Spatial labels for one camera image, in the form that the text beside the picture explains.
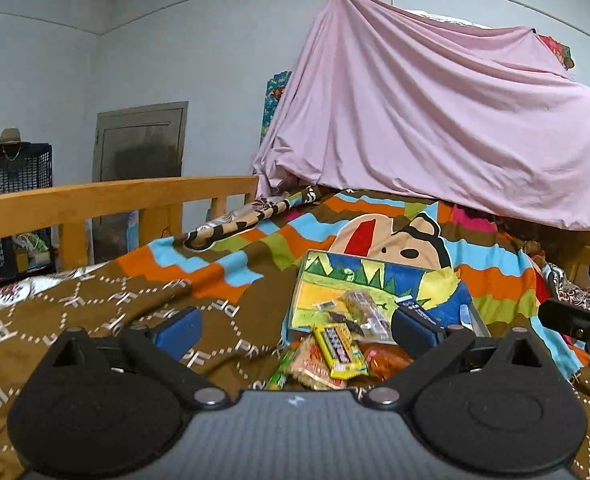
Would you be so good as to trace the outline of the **dark jerky clear packet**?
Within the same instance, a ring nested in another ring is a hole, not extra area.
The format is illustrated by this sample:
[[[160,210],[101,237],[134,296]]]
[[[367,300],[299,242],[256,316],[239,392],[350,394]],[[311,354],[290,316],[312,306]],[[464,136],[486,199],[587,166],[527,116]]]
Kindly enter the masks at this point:
[[[316,304],[316,309],[324,313],[331,322],[345,324],[349,329],[350,333],[359,336],[365,335],[365,332],[358,323],[351,320],[346,314],[342,312],[336,312],[334,308],[334,301],[324,301],[320,302],[319,304]]]

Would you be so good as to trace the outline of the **peanut bar clear packet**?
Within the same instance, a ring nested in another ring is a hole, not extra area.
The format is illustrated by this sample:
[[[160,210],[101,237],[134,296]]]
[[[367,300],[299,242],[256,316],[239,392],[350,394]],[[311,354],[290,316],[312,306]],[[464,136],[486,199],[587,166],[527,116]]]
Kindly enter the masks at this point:
[[[366,290],[344,292],[342,301],[350,319],[359,327],[357,335],[363,340],[390,342],[391,329],[384,314]]]

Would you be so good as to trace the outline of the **red orange snack packet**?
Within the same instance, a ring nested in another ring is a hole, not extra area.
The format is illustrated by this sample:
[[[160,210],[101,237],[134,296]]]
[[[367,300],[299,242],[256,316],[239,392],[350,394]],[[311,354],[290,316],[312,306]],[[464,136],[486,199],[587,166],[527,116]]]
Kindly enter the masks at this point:
[[[390,344],[367,344],[363,352],[369,374],[381,382],[394,377],[413,363],[405,351]]]

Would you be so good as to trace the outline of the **blue white stick sachet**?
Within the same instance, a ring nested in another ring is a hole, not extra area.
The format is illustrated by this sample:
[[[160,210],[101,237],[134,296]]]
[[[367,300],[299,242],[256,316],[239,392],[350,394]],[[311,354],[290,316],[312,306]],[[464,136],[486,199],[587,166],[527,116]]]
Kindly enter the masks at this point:
[[[437,319],[429,315],[412,296],[398,298],[396,304],[403,313],[411,316],[411,318],[415,318],[417,322],[439,327]]]

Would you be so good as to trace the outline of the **wooden headboard right side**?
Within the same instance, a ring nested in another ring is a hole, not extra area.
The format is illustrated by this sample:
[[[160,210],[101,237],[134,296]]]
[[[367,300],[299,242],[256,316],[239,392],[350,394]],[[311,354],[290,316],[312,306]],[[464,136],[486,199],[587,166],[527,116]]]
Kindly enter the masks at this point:
[[[590,231],[554,230],[547,260],[565,270],[572,283],[590,288]]]

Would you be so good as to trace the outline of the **rice cracker packet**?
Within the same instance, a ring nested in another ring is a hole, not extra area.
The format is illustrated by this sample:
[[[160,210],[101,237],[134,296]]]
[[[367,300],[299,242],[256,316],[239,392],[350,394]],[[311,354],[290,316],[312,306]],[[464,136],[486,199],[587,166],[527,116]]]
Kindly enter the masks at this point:
[[[343,390],[346,382],[334,379],[325,362],[319,344],[309,335],[297,347],[292,361],[286,367],[287,374],[312,390]]]

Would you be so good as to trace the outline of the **colourful dinosaur tray box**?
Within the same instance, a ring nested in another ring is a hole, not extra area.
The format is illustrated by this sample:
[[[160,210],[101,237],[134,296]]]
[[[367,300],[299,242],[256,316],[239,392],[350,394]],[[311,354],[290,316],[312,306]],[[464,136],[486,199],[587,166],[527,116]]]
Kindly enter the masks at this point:
[[[455,270],[421,269],[322,250],[309,250],[301,262],[284,330],[289,334],[308,333],[316,325],[332,323],[316,309],[316,304],[324,301],[334,301],[334,310],[349,317],[339,297],[357,289],[371,295],[389,328],[398,308],[396,300],[412,296],[440,326],[462,324],[478,336],[490,335],[469,289]]]

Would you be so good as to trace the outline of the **black plastic crate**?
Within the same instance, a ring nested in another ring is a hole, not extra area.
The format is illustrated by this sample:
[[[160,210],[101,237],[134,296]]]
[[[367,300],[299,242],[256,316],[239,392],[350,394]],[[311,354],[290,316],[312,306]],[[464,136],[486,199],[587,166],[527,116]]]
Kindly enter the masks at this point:
[[[52,228],[30,223],[25,192],[52,188],[52,146],[0,142],[0,288],[55,269]]]

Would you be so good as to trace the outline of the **colourful wall poster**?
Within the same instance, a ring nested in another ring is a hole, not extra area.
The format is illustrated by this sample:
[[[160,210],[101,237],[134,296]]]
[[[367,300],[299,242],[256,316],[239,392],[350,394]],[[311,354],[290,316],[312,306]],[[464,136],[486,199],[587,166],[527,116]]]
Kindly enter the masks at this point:
[[[275,74],[267,81],[265,99],[263,100],[263,121],[261,122],[259,142],[263,142],[263,138],[268,132],[275,110],[289,83],[291,75],[292,72],[290,70],[283,70],[283,72]]]

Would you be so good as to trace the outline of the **grey wooden door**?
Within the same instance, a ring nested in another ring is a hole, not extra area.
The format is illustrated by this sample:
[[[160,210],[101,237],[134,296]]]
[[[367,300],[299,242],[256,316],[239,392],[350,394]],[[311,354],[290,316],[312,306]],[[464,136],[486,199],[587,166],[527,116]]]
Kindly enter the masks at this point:
[[[123,108],[97,115],[94,182],[179,177],[188,103]],[[92,220],[96,263],[138,248],[138,211]]]

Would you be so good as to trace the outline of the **yellow candy bar packet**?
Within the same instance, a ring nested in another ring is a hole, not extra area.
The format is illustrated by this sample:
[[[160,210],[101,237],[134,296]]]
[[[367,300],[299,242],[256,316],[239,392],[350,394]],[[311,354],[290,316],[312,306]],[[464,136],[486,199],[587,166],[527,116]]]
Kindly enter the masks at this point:
[[[350,380],[369,375],[365,357],[344,323],[316,325],[312,335],[327,362],[331,378]]]

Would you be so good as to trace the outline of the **pink hanging sheet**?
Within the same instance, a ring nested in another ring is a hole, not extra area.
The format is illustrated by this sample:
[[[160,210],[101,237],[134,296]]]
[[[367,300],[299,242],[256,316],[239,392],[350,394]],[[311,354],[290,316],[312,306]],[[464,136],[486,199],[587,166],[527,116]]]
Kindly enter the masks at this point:
[[[253,169],[590,230],[590,87],[526,27],[325,0]]]

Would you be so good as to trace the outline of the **green sausage stick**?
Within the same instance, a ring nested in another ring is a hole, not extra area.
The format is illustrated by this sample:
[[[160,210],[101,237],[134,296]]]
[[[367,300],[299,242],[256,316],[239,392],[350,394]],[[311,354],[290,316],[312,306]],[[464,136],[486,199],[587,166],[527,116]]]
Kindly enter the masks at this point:
[[[289,349],[284,353],[284,356],[281,357],[277,369],[267,381],[266,390],[280,391],[284,388],[287,381],[289,380],[289,367],[293,362],[295,353],[295,349]]]

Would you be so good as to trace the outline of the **wooden bed rail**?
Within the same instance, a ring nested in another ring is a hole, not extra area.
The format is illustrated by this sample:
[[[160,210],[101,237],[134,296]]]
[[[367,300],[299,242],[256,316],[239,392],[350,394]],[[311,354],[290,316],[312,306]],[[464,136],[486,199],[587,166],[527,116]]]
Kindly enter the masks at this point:
[[[79,268],[89,263],[84,222],[97,217],[138,211],[138,242],[141,245],[165,234],[182,232],[185,203],[209,200],[217,217],[225,213],[227,199],[243,196],[251,202],[256,195],[255,176],[176,177],[94,182],[56,186],[25,192],[30,198],[30,223],[56,226],[60,233],[60,267]],[[0,196],[0,212],[3,197]],[[3,221],[0,219],[0,235]]]

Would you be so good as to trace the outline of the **straw hat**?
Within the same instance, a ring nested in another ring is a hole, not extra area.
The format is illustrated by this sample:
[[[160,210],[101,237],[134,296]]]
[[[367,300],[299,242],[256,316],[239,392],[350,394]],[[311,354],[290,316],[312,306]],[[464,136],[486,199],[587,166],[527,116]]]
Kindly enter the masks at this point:
[[[18,128],[4,128],[0,134],[0,144],[22,143],[22,137]]]

